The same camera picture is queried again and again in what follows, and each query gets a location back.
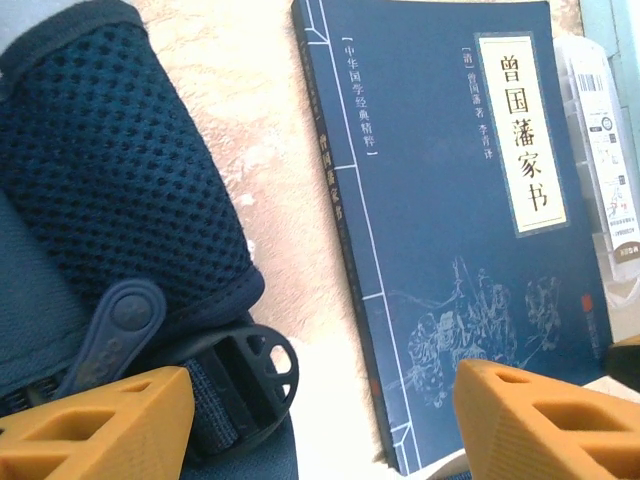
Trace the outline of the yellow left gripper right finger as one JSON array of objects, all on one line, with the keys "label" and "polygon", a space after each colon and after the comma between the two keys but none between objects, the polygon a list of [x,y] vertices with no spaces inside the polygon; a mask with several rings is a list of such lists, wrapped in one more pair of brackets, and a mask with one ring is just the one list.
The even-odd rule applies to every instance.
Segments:
[{"label": "yellow left gripper right finger", "polygon": [[640,480],[640,404],[479,359],[453,401],[473,480]]}]

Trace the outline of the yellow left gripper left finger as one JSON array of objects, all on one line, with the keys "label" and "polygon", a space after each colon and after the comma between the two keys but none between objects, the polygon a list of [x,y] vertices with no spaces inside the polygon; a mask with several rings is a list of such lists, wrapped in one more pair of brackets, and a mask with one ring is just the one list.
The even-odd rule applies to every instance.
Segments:
[{"label": "yellow left gripper left finger", "polygon": [[179,480],[194,411],[167,366],[0,418],[0,480]]}]

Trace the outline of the navy blue backpack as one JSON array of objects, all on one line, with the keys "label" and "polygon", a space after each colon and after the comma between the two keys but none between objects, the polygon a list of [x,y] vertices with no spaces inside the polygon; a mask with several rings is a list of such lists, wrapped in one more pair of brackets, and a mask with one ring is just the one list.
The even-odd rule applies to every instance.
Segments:
[{"label": "navy blue backpack", "polygon": [[179,480],[299,480],[264,287],[132,1],[0,0],[0,418],[183,367]]}]

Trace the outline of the dark blue paperback book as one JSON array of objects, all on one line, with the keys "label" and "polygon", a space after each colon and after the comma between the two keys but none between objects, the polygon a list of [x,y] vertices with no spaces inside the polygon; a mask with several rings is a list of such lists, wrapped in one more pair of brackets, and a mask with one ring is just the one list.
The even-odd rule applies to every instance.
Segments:
[{"label": "dark blue paperback book", "polygon": [[292,0],[381,442],[460,450],[458,363],[578,385],[612,341],[548,0]]}]

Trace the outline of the clear plastic box with barcode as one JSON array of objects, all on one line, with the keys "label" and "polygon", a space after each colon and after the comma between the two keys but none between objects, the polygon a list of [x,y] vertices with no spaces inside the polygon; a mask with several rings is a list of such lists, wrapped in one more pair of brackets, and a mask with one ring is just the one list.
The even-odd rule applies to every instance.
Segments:
[{"label": "clear plastic box with barcode", "polygon": [[603,47],[553,40],[565,117],[609,304],[640,298],[640,179]]}]

